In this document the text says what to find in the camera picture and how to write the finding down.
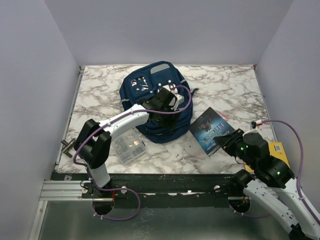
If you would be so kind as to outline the navy blue student backpack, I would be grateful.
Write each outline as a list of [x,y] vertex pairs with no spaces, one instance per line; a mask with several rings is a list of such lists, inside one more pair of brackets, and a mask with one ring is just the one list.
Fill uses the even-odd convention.
[[189,96],[194,95],[187,80],[179,70],[168,61],[158,61],[131,72],[122,82],[119,90],[122,106],[128,110],[134,104],[150,101],[158,95],[161,88],[168,86],[183,97],[178,108],[187,107],[178,114],[150,113],[147,123],[136,128],[150,141],[165,144],[180,138],[191,125],[193,103],[188,102]]

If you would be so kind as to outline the dark blue hardcover book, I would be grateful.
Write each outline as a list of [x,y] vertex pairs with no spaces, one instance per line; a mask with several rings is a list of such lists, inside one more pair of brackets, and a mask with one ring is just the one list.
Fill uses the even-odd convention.
[[211,156],[220,146],[215,142],[214,137],[221,137],[231,134],[235,129],[213,108],[205,110],[189,127],[204,152]]

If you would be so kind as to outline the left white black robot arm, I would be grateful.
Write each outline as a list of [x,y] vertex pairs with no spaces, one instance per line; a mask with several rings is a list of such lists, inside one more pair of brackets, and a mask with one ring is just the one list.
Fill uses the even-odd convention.
[[88,120],[82,127],[75,143],[74,160],[83,160],[89,177],[94,181],[93,191],[101,198],[111,191],[105,162],[107,161],[112,142],[120,135],[152,120],[170,124],[179,116],[176,111],[184,97],[175,89],[163,87],[155,96],[141,99],[126,111],[110,119],[97,122]]

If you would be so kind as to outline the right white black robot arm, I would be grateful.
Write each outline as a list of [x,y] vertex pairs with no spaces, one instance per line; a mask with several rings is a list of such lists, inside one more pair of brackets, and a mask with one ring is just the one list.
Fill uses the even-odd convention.
[[237,129],[214,137],[214,141],[253,170],[253,174],[242,169],[233,175],[229,185],[234,195],[253,199],[278,221],[291,240],[320,238],[320,214],[297,187],[298,179],[290,167],[270,154],[269,143],[256,129]]

